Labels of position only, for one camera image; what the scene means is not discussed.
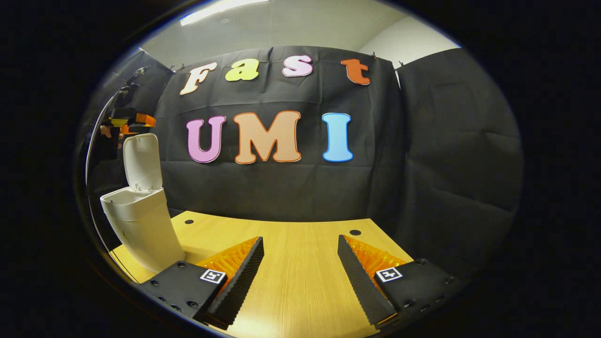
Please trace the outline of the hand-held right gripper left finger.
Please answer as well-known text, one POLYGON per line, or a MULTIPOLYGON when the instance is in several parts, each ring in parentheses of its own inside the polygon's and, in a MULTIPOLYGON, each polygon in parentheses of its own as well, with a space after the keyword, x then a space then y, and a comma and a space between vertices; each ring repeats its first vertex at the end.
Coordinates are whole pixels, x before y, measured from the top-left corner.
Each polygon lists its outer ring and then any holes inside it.
POLYGON ((226 330, 238 316, 264 257, 261 236, 193 264, 177 261, 141 287, 192 319, 226 330))

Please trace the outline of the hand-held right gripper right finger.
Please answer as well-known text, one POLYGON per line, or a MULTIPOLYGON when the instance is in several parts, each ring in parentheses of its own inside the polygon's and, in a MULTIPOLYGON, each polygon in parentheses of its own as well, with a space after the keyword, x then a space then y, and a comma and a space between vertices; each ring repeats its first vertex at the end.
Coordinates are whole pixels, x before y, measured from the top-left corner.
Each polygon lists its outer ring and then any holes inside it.
POLYGON ((338 257, 371 325, 408 325, 444 306, 466 283, 427 259, 404 261, 347 235, 338 257))

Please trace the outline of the white desktop garbage bin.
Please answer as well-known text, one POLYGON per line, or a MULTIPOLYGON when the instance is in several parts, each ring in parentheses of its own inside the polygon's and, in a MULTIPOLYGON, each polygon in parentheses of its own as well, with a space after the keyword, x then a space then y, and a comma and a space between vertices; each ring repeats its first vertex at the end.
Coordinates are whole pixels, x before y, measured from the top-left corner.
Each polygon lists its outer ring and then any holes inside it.
POLYGON ((167 207, 159 142, 153 133, 125 139, 127 186, 100 197, 103 212, 127 251, 147 270, 163 272, 186 259, 167 207))

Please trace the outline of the wooden desktop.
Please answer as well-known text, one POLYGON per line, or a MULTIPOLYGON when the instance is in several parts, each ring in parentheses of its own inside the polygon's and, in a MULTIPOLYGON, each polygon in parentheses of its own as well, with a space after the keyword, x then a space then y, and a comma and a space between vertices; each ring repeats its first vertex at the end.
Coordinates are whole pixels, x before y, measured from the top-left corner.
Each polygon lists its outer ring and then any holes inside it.
POLYGON ((370 219, 294 223, 186 211, 171 223, 189 263, 262 236, 265 253, 261 265, 233 325, 224 331, 236 338, 364 338, 376 334, 339 260, 341 234, 357 230, 358 240, 412 261, 370 219))

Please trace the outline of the ceiling light panel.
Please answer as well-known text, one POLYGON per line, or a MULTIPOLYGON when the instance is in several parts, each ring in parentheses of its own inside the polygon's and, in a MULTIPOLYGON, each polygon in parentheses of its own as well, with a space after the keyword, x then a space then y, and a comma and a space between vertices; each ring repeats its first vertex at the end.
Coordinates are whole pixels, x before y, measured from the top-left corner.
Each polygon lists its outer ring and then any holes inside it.
POLYGON ((223 13, 230 9, 271 1, 272 0, 215 0, 206 6, 202 6, 201 9, 185 15, 179 22, 180 25, 187 26, 202 21, 202 19, 206 19, 211 15, 223 13))

